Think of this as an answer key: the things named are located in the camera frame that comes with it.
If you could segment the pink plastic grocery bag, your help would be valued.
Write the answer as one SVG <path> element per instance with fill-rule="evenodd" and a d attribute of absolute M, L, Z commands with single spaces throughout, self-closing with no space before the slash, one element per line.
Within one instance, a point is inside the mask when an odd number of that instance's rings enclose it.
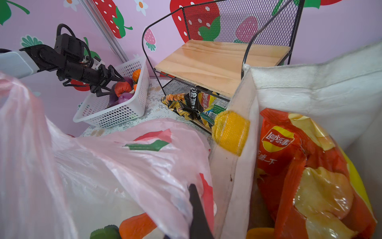
<path fill-rule="evenodd" d="M 195 184 L 211 233 L 210 145 L 173 119 L 99 137 L 71 137 L 18 79 L 1 74 L 1 238 L 121 238 L 143 213 L 144 238 L 190 239 Z"/>

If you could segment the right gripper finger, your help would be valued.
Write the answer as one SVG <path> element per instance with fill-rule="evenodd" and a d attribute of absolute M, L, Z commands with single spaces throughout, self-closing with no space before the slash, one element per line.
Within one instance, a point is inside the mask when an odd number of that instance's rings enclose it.
<path fill-rule="evenodd" d="M 213 239 L 195 184 L 189 186 L 190 203 L 193 206 L 193 220 L 190 239 Z"/>

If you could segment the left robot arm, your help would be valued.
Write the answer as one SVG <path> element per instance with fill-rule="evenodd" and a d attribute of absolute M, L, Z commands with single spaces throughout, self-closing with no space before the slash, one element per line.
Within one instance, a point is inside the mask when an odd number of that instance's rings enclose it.
<path fill-rule="evenodd" d="M 92 56 L 88 44 L 77 38 L 65 24 L 59 24 L 54 47 L 44 44 L 18 51 L 1 49 L 1 72 L 22 79 L 39 72 L 55 72 L 65 87 L 86 87 L 97 97 L 110 95 L 110 82 L 124 78 L 112 66 Z"/>

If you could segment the toy carrot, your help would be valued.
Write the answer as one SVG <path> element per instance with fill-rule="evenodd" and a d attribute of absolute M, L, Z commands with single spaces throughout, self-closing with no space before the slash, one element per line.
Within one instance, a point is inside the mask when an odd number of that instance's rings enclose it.
<path fill-rule="evenodd" d="M 124 220 L 119 226 L 122 239 L 143 239 L 157 228 L 154 221 L 143 213 Z"/>

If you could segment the red chips bag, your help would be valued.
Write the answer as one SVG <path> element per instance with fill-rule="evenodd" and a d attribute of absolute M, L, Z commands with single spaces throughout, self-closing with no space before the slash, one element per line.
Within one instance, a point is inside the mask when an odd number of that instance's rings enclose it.
<path fill-rule="evenodd" d="M 369 239 L 377 220 L 352 161 L 312 118 L 261 111 L 257 184 L 277 239 Z"/>

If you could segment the white canvas tote bag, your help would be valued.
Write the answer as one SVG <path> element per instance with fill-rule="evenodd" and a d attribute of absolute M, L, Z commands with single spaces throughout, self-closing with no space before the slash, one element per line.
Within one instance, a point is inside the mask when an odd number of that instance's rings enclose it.
<path fill-rule="evenodd" d="M 215 238 L 381 238 L 381 43 L 245 65 L 212 138 Z"/>

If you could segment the toy purple eggplant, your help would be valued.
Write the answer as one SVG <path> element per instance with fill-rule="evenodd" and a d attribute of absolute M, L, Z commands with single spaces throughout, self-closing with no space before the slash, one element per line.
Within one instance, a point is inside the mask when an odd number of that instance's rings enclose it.
<path fill-rule="evenodd" d="M 118 104 L 124 103 L 130 100 L 133 96 L 133 93 L 123 93 L 120 97 L 117 97 L 116 94 L 112 94 L 109 96 L 109 103 L 107 107 L 110 108 Z"/>

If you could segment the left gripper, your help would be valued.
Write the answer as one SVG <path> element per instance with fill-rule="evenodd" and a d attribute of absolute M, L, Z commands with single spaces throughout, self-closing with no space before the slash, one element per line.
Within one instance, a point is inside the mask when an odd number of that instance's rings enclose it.
<path fill-rule="evenodd" d="M 108 87 L 111 81 L 124 82 L 125 79 L 110 65 L 106 68 L 101 64 L 98 70 L 85 67 L 79 63 L 67 61 L 65 68 L 56 72 L 58 79 L 65 87 L 86 87 L 97 97 L 111 95 L 112 90 Z"/>

